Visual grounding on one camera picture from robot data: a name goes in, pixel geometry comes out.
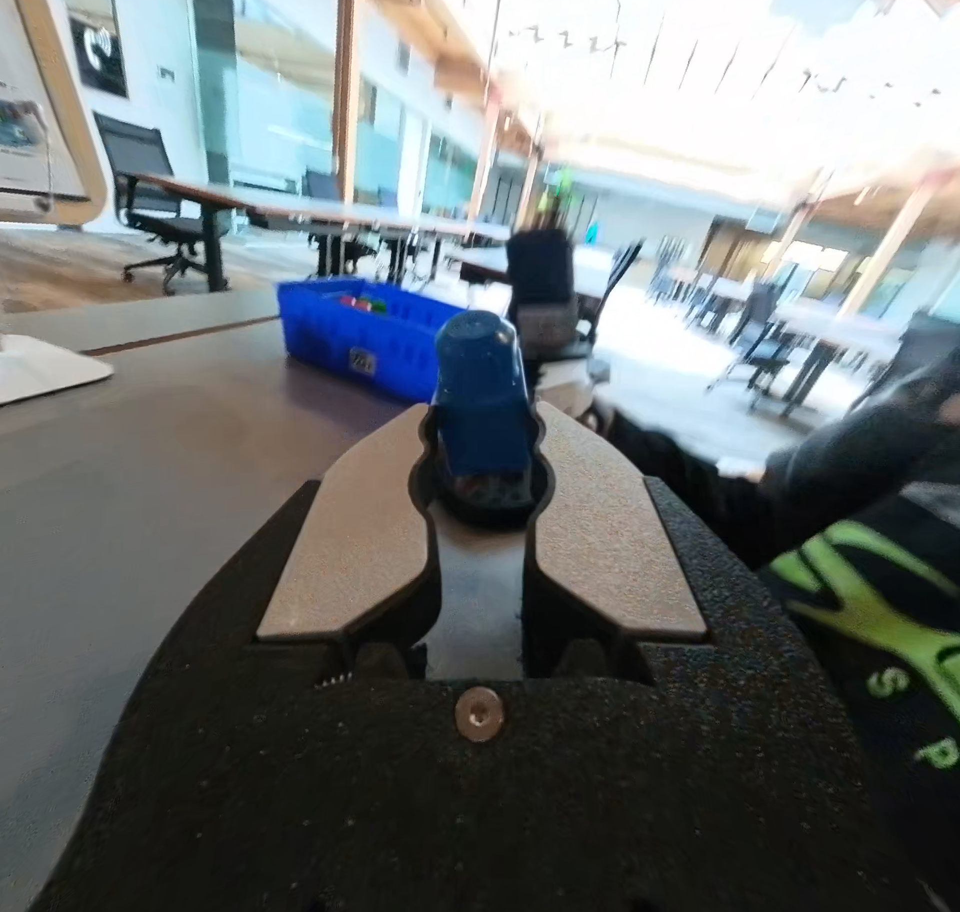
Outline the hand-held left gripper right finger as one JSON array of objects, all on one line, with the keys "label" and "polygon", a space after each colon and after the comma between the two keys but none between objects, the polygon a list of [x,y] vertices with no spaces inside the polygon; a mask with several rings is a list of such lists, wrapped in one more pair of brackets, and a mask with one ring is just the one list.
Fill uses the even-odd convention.
[{"label": "hand-held left gripper right finger", "polygon": [[707,623],[643,474],[553,405],[540,402],[536,416],[546,492],[527,533],[530,594],[601,633],[704,642]]}]

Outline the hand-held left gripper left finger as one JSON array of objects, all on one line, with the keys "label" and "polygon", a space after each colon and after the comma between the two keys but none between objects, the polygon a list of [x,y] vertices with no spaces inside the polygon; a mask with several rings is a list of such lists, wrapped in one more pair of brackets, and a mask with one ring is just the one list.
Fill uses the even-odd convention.
[{"label": "hand-held left gripper left finger", "polygon": [[435,553],[412,480],[428,407],[415,404],[324,474],[256,631],[258,642],[415,641],[436,594]]}]

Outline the blue single-stud mega block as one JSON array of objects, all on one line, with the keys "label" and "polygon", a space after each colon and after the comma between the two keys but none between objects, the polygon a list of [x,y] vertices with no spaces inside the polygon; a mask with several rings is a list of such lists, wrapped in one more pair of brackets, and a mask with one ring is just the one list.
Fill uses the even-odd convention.
[{"label": "blue single-stud mega block", "polygon": [[438,331],[432,412],[439,495],[464,522],[510,528],[534,508],[533,414],[515,327],[464,310]]}]

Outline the blue plastic bin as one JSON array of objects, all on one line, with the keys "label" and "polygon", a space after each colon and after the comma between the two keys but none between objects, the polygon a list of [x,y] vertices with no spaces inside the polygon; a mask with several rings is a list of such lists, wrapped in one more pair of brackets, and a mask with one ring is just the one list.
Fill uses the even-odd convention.
[{"label": "blue plastic bin", "polygon": [[[275,292],[290,357],[402,402],[432,400],[436,336],[462,307],[354,277],[282,282]],[[343,294],[382,300],[389,311],[341,306]]]}]

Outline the person's right forearm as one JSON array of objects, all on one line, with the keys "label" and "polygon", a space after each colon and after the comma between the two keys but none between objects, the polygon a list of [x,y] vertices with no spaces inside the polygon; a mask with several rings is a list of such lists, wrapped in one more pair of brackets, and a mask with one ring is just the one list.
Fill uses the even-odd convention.
[{"label": "person's right forearm", "polygon": [[772,453],[758,489],[777,528],[807,537],[914,483],[957,486],[958,394],[955,348]]}]

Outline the black printed hoodie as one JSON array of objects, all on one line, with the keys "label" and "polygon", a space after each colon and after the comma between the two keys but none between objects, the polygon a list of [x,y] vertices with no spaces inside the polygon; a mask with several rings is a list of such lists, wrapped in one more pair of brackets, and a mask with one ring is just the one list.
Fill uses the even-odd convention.
[{"label": "black printed hoodie", "polygon": [[912,482],[760,575],[846,709],[878,812],[934,906],[958,910],[958,484]]}]

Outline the wood-top office desk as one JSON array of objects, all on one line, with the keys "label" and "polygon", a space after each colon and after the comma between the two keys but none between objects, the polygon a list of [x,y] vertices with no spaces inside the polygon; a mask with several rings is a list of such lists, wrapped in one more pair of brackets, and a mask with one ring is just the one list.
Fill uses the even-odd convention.
[{"label": "wood-top office desk", "polygon": [[389,281],[401,284],[406,269],[409,239],[414,236],[432,236],[434,239],[430,273],[436,274],[440,243],[444,239],[465,239],[479,235],[499,243],[506,242],[508,227],[482,223],[476,220],[457,220],[437,215],[406,215],[398,210],[364,204],[348,204],[336,200],[295,196],[277,191],[249,191],[218,184],[193,184],[171,176],[149,172],[122,172],[126,206],[134,204],[138,186],[152,186],[163,193],[198,205],[200,210],[202,270],[208,291],[229,289],[223,270],[222,246],[218,217],[222,212],[241,211],[256,224],[271,227],[304,229],[307,234],[326,236],[327,239],[346,238],[349,233],[369,232],[396,239],[390,264]]}]

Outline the white tabletop display stand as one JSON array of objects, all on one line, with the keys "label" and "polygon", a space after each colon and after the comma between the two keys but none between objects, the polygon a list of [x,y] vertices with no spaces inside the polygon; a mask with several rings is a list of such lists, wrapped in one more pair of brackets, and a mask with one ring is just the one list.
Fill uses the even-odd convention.
[{"label": "white tabletop display stand", "polygon": [[[2,225],[81,226],[107,186],[49,0],[1,0]],[[113,367],[2,330],[1,404],[104,381]]]}]

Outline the black wall sign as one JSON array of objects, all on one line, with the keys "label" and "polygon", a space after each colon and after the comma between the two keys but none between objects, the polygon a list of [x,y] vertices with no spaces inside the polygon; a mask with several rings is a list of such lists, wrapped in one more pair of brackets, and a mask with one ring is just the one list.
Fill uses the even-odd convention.
[{"label": "black wall sign", "polygon": [[115,0],[63,0],[81,84],[129,98]]}]

